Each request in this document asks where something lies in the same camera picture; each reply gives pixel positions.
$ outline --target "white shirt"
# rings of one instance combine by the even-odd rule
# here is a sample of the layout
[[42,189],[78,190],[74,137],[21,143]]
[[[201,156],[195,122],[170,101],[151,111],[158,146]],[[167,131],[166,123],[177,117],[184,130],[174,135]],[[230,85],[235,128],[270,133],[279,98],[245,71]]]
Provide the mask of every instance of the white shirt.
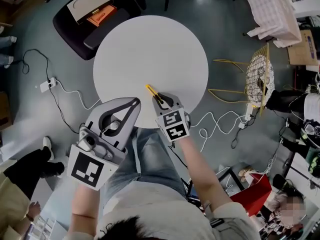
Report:
[[239,203],[231,202],[217,208],[213,217],[223,218],[225,223],[212,228],[202,212],[177,191],[161,184],[133,181],[104,207],[104,216],[97,225],[95,237],[74,232],[64,240],[96,240],[104,236],[102,231],[106,231],[106,225],[135,216],[139,216],[138,223],[148,232],[147,237],[165,240],[260,239]]
[[304,100],[304,119],[320,123],[320,95],[308,94]]

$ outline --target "black hair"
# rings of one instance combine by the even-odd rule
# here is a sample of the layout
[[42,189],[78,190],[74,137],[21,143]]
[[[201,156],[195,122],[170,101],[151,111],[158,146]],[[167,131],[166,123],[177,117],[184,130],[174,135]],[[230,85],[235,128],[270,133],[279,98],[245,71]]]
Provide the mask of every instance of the black hair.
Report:
[[155,237],[148,237],[143,225],[138,223],[138,219],[139,216],[135,216],[108,224],[105,226],[105,231],[100,230],[104,233],[104,236],[99,240],[161,240]]

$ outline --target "desk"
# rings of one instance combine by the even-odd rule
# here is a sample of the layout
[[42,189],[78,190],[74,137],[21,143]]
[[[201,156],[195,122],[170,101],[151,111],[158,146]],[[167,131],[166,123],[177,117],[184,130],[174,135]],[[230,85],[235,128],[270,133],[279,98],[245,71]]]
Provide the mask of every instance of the desk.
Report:
[[[135,126],[157,128],[152,96],[145,85],[179,97],[191,113],[208,82],[208,61],[196,36],[184,25],[161,16],[129,19],[102,41],[93,65],[93,80],[102,102],[138,97]],[[116,116],[122,120],[125,111]]]

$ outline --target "cardboard box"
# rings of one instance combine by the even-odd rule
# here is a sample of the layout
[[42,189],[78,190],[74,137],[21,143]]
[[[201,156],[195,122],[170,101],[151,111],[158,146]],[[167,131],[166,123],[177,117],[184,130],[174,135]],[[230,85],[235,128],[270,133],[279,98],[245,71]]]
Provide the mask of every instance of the cardboard box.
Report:
[[0,131],[11,125],[12,121],[8,96],[5,92],[0,92]]
[[291,65],[317,66],[317,51],[310,30],[301,30],[302,42],[288,47]]

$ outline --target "book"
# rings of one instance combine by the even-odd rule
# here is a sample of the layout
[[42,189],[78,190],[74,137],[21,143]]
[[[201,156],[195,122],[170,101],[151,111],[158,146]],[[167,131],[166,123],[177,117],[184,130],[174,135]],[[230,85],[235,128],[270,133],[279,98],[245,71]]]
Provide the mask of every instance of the book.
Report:
[[97,11],[94,15],[87,18],[89,22],[94,24],[95,26],[99,27],[101,22],[109,18],[111,15],[115,14],[117,8],[112,5],[107,5],[106,7]]

